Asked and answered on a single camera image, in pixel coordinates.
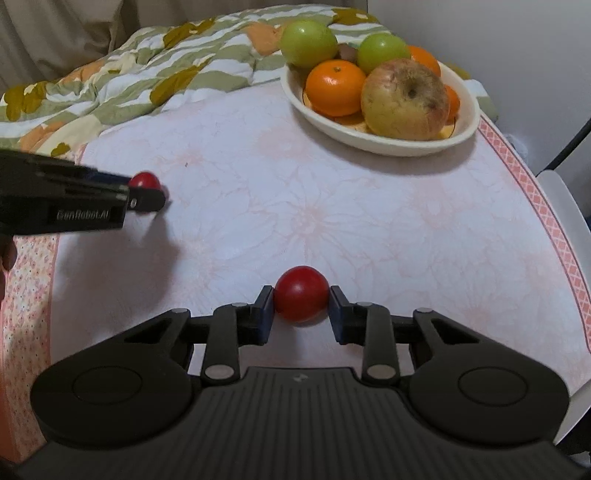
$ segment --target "white floral tablecloth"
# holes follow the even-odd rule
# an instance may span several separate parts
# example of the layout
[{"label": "white floral tablecloth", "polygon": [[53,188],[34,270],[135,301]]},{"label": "white floral tablecloth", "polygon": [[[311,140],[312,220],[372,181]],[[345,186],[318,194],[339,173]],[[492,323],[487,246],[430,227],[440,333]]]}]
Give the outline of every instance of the white floral tablecloth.
[{"label": "white floral tablecloth", "polygon": [[[4,322],[2,348],[15,359],[4,402],[18,412],[9,427],[21,450],[39,442],[21,384],[47,362],[169,308],[197,315],[253,301],[299,264],[352,301],[401,315],[430,306],[551,366],[571,393],[591,378],[589,292],[573,251],[535,178],[485,118],[452,150],[378,157],[316,131],[271,83],[131,121],[91,142],[81,161],[152,170],[171,203],[163,215],[129,215],[121,231],[27,247],[12,275],[37,268],[37,286],[10,287],[3,308],[10,325],[20,322],[21,338]],[[37,360],[28,365],[26,354]],[[277,321],[269,344],[243,348],[241,361],[358,367],[361,349],[336,344],[327,320]]]}]

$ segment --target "white chair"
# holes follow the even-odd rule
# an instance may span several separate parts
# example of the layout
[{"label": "white chair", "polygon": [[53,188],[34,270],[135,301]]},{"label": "white chair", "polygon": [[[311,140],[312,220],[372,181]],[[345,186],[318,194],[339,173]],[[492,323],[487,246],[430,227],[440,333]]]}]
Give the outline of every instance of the white chair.
[{"label": "white chair", "polygon": [[[591,231],[573,196],[554,170],[544,170],[537,179],[564,229],[564,234],[574,250],[581,272],[588,283],[591,280]],[[571,397],[569,409],[555,438],[556,443],[566,436],[590,407],[591,381],[588,381]]]}]

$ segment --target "red tomato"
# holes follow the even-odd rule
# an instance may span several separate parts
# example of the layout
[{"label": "red tomato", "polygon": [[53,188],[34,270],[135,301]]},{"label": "red tomato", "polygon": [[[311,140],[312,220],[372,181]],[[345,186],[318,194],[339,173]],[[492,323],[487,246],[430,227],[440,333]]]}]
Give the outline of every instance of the red tomato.
[{"label": "red tomato", "polygon": [[143,189],[162,189],[158,177],[150,171],[142,171],[134,175],[127,185]]},{"label": "red tomato", "polygon": [[294,267],[277,280],[273,301],[285,320],[305,322],[328,306],[329,283],[312,267]]}]

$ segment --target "white bowl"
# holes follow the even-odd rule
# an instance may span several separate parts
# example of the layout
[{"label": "white bowl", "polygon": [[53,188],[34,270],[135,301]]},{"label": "white bowl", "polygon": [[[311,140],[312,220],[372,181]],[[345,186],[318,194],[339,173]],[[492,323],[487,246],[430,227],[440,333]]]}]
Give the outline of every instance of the white bowl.
[{"label": "white bowl", "polygon": [[360,148],[368,152],[393,157],[422,157],[446,148],[459,145],[468,140],[480,121],[480,107],[476,97],[466,88],[464,81],[449,67],[442,63],[441,79],[443,83],[451,86],[460,97],[460,112],[453,135],[445,140],[414,141],[396,140],[393,138],[380,137],[359,132],[352,128],[339,125],[332,120],[323,117],[314,110],[306,107],[302,100],[302,84],[300,76],[294,70],[286,66],[281,73],[281,86],[291,104],[300,111],[302,115],[316,128],[327,134],[329,137],[343,142],[351,147]]}]

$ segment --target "mandarin orange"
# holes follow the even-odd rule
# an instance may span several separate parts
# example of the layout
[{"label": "mandarin orange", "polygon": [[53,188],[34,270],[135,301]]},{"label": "mandarin orange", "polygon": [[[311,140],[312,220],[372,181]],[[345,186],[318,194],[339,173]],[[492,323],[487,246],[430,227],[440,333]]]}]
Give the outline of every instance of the mandarin orange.
[{"label": "mandarin orange", "polygon": [[449,85],[445,85],[445,90],[447,92],[447,97],[449,98],[449,115],[447,116],[447,123],[450,124],[456,119],[457,113],[460,111],[460,97]]},{"label": "mandarin orange", "polygon": [[361,110],[365,74],[346,60],[327,60],[310,72],[306,94],[312,108],[327,116],[345,116]]},{"label": "mandarin orange", "polygon": [[432,70],[438,77],[441,76],[441,67],[437,59],[422,47],[408,46],[410,49],[410,57],[412,60],[425,65],[429,70]]}]

